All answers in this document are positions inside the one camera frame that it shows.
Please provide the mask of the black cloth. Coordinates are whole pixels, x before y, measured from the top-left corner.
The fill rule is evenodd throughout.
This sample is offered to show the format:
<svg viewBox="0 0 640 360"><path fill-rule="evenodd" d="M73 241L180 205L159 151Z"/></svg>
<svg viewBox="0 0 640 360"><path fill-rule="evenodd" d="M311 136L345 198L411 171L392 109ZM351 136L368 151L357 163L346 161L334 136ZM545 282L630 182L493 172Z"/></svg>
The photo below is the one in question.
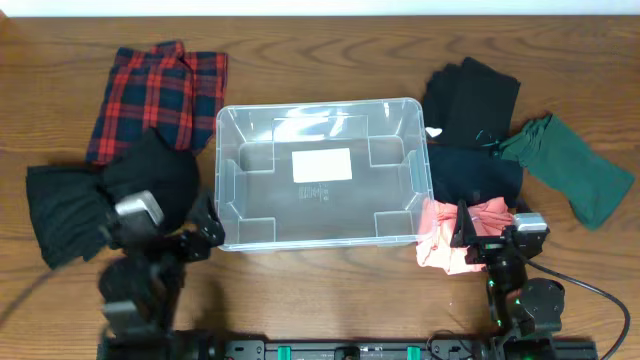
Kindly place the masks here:
<svg viewBox="0 0 640 360"><path fill-rule="evenodd" d="M162 233L184 223L200 188L195 156L167 144L153 129L106 166L27 169L29 214L41 256L51 269L106 246L105 230L124 197L150 192L163 212Z"/></svg>

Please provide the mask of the green garment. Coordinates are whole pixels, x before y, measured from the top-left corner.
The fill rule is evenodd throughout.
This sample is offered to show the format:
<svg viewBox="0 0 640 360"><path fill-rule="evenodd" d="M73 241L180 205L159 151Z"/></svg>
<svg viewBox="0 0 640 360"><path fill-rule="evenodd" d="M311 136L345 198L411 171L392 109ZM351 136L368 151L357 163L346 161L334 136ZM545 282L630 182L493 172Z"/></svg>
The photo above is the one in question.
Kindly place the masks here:
<svg viewBox="0 0 640 360"><path fill-rule="evenodd" d="M528 121L499 144L497 154L561 192L578 221L590 230L605 223L635 181L630 172L595 153L554 114Z"/></svg>

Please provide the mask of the clear plastic storage bin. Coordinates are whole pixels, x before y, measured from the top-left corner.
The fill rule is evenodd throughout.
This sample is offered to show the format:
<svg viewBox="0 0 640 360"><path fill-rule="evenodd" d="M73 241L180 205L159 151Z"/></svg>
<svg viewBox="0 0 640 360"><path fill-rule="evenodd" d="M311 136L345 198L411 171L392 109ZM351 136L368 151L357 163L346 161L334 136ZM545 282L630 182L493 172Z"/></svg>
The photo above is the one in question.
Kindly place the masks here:
<svg viewBox="0 0 640 360"><path fill-rule="evenodd" d="M412 98L226 106L216 118L222 250L396 246L418 240L434 200L421 104ZM349 148L352 179L295 183L292 153Z"/></svg>

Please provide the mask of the red plaid flannel shirt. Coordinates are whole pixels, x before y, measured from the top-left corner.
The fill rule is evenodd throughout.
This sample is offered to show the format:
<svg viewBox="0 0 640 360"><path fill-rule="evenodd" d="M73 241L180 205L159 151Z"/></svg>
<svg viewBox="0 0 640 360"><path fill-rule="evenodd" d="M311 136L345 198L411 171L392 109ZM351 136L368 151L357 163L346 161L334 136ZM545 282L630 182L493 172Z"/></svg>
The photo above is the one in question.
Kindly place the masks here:
<svg viewBox="0 0 640 360"><path fill-rule="evenodd" d="M201 152L224 106L229 56L185 49L181 41L147 51L121 47L109 71L86 161L104 165L149 129L177 150Z"/></svg>

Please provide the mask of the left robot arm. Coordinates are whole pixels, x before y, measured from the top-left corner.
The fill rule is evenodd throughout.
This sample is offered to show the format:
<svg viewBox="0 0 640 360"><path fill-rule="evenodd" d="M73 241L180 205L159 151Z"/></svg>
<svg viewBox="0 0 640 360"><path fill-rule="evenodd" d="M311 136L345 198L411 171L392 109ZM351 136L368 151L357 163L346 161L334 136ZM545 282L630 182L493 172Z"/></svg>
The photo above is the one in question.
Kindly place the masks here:
<svg viewBox="0 0 640 360"><path fill-rule="evenodd" d="M209 333L174 329L186 265L208 259L225 240L213 192L197 196L186 216L187 229L163 234L165 220L149 191L115 205L110 247L124 256L106 267L98 283L107 320L99 359L214 359L219 353Z"/></svg>

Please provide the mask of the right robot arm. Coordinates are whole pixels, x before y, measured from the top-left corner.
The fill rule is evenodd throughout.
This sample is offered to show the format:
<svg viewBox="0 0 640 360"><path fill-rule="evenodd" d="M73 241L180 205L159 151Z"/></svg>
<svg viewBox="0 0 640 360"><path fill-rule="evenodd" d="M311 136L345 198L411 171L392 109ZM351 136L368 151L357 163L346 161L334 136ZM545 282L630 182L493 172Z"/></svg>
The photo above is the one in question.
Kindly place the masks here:
<svg viewBox="0 0 640 360"><path fill-rule="evenodd" d="M498 235L476 232L465 202L458 203L450 246L467 250L465 262L488 273L490 316L498 325L475 359L552 359L550 334L562 328L564 287L557 281L529 278L527 261L542 252L550 230L538 213L518 213Z"/></svg>

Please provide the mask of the pink folded garment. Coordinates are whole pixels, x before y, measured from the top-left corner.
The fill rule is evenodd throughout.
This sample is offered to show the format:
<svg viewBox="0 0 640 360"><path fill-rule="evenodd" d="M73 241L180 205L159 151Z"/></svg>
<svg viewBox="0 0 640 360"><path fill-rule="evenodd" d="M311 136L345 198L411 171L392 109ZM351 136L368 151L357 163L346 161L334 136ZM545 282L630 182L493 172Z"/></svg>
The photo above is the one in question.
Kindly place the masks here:
<svg viewBox="0 0 640 360"><path fill-rule="evenodd" d="M456 224L457 206L426 199L423 202L416 259L421 267L441 268L447 275L481 272L481 264L467 264L465 248L450 246ZM476 233L479 236L497 236L513 223L504 198L493 198L468 208Z"/></svg>

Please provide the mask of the dark navy folded garment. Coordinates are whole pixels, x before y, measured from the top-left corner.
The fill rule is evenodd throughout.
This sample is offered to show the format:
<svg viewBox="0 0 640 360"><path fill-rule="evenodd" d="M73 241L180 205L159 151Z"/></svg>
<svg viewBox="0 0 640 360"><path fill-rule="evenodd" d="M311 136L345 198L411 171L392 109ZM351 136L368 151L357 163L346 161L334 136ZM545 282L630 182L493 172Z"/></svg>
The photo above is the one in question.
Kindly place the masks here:
<svg viewBox="0 0 640 360"><path fill-rule="evenodd" d="M468 206L502 197L509 208L516 206L523 183L523 170L515 161L502 160L488 150L429 144L429 165L434 197L441 203Z"/></svg>

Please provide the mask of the black folded garment top right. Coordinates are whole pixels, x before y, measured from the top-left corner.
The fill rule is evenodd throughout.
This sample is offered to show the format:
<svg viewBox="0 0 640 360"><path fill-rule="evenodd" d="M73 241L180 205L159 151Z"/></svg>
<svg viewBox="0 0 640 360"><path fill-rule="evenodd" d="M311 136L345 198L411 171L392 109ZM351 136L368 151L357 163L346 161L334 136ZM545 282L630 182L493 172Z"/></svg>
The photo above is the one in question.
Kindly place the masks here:
<svg viewBox="0 0 640 360"><path fill-rule="evenodd" d="M521 83L472 58L432 74L422 100L429 139L488 148L506 139Z"/></svg>

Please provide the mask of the white label in bin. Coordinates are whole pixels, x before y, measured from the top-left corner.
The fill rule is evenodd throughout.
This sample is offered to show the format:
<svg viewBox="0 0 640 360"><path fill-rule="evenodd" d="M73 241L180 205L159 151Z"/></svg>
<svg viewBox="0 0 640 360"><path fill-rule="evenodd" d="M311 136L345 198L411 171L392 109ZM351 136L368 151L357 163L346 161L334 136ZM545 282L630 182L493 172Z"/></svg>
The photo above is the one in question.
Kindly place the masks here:
<svg viewBox="0 0 640 360"><path fill-rule="evenodd" d="M296 151L292 153L295 183L332 182L352 179L349 148Z"/></svg>

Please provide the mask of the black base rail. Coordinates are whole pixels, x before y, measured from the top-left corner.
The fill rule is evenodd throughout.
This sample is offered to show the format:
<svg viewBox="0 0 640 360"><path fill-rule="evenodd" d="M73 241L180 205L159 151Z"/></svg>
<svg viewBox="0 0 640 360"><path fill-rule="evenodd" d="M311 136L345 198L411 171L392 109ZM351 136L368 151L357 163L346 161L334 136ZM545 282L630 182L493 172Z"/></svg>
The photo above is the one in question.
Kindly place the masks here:
<svg viewBox="0 0 640 360"><path fill-rule="evenodd" d="M223 360L597 360L595 344L584 341L525 340L503 348L470 338L435 337L423 342L229 341Z"/></svg>

